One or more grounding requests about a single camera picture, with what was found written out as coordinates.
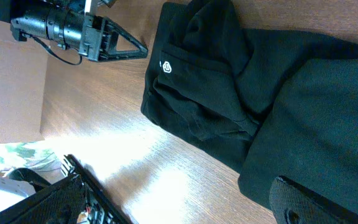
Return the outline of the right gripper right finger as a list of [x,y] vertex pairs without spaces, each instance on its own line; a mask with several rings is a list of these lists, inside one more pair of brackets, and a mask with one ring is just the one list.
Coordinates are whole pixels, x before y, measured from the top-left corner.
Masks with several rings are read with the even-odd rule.
[[269,202],[279,224],[358,224],[358,214],[285,176],[273,180]]

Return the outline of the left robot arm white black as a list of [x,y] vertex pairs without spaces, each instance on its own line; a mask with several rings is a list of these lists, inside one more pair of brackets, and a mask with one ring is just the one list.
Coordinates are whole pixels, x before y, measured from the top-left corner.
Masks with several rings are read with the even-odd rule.
[[147,47],[108,17],[97,16],[99,6],[115,0],[0,0],[0,21],[10,25],[18,42],[33,39],[50,55],[44,40],[80,58],[109,62],[146,58]]

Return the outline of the black t-shirt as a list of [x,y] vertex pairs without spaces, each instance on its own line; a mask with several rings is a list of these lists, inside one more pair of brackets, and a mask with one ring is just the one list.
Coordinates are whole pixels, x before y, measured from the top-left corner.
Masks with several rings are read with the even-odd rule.
[[230,1],[166,2],[141,112],[265,208],[285,176],[358,214],[358,44],[242,28]]

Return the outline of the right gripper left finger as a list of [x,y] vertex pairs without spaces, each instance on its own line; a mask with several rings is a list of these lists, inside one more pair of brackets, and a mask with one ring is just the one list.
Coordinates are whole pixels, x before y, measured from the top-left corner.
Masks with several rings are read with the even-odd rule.
[[76,223],[85,209],[81,175],[72,174],[0,212],[0,224]]

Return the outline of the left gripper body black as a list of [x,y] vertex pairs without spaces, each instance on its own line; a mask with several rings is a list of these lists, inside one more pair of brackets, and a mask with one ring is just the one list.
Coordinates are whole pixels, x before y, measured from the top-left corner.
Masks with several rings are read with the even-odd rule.
[[108,17],[85,14],[78,53],[94,62],[107,62]]

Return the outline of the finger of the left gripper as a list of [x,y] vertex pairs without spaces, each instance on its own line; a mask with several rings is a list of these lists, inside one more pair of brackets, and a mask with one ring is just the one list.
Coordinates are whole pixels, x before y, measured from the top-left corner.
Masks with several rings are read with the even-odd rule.
[[[130,43],[134,50],[118,50],[119,39]],[[148,48],[120,25],[107,17],[103,18],[103,61],[134,60],[146,58]]]

